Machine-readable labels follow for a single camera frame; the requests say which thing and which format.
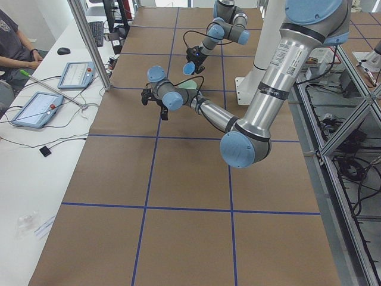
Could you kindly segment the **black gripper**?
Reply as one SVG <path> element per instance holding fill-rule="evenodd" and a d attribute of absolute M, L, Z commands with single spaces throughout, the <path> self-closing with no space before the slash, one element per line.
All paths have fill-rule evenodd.
<path fill-rule="evenodd" d="M 154 101 L 161 107 L 161 120 L 168 120 L 168 110 L 163 102 L 154 96 L 151 88 L 143 88 L 141 92 L 141 101 L 143 105 L 147 105 L 149 101 Z"/>
<path fill-rule="evenodd" d="M 187 48 L 186 50 L 187 63 L 193 62 L 195 64 L 195 72 L 201 73 L 204 71 L 205 67 L 203 66 L 203 62 L 206 59 L 206 55 L 201 52 L 200 46 L 194 46 L 192 48 Z"/>

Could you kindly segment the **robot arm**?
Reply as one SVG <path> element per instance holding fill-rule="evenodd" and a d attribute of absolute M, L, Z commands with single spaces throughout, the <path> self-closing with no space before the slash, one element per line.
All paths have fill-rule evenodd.
<path fill-rule="evenodd" d="M 250 37 L 250 32 L 246 29 L 248 16 L 235 5 L 235 1 L 215 1 L 213 17 L 202 42 L 187 47 L 187 63 L 183 67 L 185 75 L 200 74 L 205 69 L 203 62 L 224 39 L 240 45 L 248 42 Z"/>
<path fill-rule="evenodd" d="M 161 117 L 188 106 L 223 132 L 220 152 L 232 167 L 244 168 L 265 159 L 271 150 L 270 126 L 296 82 L 312 50 L 340 45 L 348 39 L 351 1 L 270 1 L 252 70 L 239 84 L 250 100 L 237 117 L 204 97 L 185 89 L 153 66 L 142 91 L 142 103 L 156 102 Z"/>

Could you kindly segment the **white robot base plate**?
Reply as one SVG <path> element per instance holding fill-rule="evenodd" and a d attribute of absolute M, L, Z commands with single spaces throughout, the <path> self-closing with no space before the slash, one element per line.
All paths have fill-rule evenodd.
<path fill-rule="evenodd" d="M 235 88 L 238 104 L 250 105 L 257 90 L 257 85 L 255 84 L 255 82 L 251 80 L 248 76 L 236 77 Z"/>

